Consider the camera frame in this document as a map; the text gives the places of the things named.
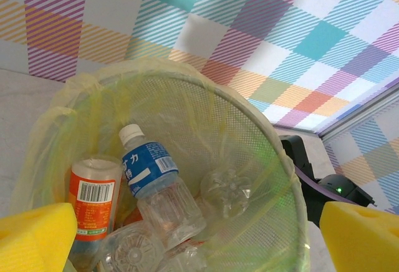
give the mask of barcode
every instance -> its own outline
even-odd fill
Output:
[[[165,173],[167,171],[177,169],[177,166],[171,157],[159,158],[159,159],[155,160],[155,162],[158,165],[158,167],[160,168],[161,173]]]
[[[88,183],[80,181],[77,199],[81,202],[102,203],[112,201],[112,183]]]

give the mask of orange bottle label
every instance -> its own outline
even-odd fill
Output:
[[[71,173],[68,200],[75,210],[76,240],[95,241],[105,238],[114,189],[115,180],[88,180]]]

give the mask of bottle label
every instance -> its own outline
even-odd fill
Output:
[[[115,180],[89,180],[71,173],[68,201],[75,210],[79,241],[104,239],[110,223]]]
[[[158,142],[149,142],[133,149],[122,158],[122,161],[133,195],[162,175],[178,172],[169,153]]]

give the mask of yellow sponge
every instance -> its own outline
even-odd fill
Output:
[[[61,272],[76,230],[70,203],[0,219],[0,272]]]
[[[328,202],[320,229],[337,272],[399,271],[399,216]]]

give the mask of trash bag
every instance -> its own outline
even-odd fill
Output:
[[[121,158],[118,131],[131,123],[166,147],[193,196],[212,170],[251,180],[246,211],[223,220],[203,245],[210,268],[309,269],[300,182],[272,125],[237,92],[166,59],[119,62],[67,80],[31,131],[11,213],[65,202],[70,166],[93,154]],[[119,201],[117,223],[135,208],[127,185]],[[73,270],[67,263],[64,271]]]

